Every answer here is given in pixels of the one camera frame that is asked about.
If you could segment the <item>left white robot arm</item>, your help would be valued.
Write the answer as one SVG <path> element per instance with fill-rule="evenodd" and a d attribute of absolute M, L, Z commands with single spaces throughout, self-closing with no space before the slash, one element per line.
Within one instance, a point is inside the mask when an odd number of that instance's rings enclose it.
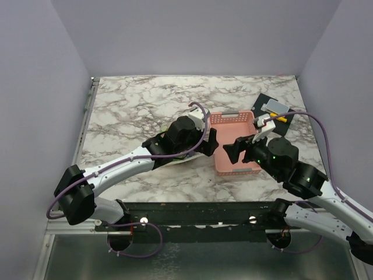
<path fill-rule="evenodd" d="M 178 117 L 169 128 L 144 141 L 125 156 L 100 166 L 80 169 L 68 167 L 58 183 L 54 197 L 70 225 L 89 218 L 108 222 L 114 229 L 125 229 L 129 212 L 119 200 L 107 200 L 100 194 L 137 174 L 171 163 L 189 152 L 211 156 L 218 148 L 217 131 L 203 123 L 198 128 L 190 117 Z"/>

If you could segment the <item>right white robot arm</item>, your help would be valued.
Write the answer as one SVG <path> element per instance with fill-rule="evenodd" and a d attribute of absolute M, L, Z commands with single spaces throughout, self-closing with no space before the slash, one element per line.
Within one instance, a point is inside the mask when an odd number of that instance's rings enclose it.
<path fill-rule="evenodd" d="M 256 162 L 282 183 L 283 188 L 298 198 L 307 200 L 332 214 L 327 217 L 301 208 L 294 202 L 277 199 L 268 213 L 268 222 L 274 228 L 283 225 L 303 228 L 334 239 L 346 246 L 357 259 L 372 264 L 372 212 L 353 200 L 341 198 L 327 176 L 310 164 L 299 161 L 299 150 L 286 138 L 266 138 L 252 142 L 253 137 L 239 137 L 223 149 L 231 163 Z"/>

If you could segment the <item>clear zip top bag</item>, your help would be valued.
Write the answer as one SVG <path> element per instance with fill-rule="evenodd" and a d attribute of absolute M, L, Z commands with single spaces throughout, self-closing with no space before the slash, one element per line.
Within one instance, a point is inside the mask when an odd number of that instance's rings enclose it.
<path fill-rule="evenodd" d="M 200 138 L 197 138 L 195 141 L 193 140 L 193 130 L 182 129 L 181 131 L 176 132 L 176 125 L 171 125 L 171 122 L 161 125 L 160 133 L 160 145 L 164 150 L 164 153 L 169 155 L 178 154 L 184 150 L 187 151 L 200 140 Z M 175 157 L 173 161 L 169 163 L 169 165 L 177 165 L 188 162 L 201 156 L 201 153 L 193 150 L 188 154 Z"/>

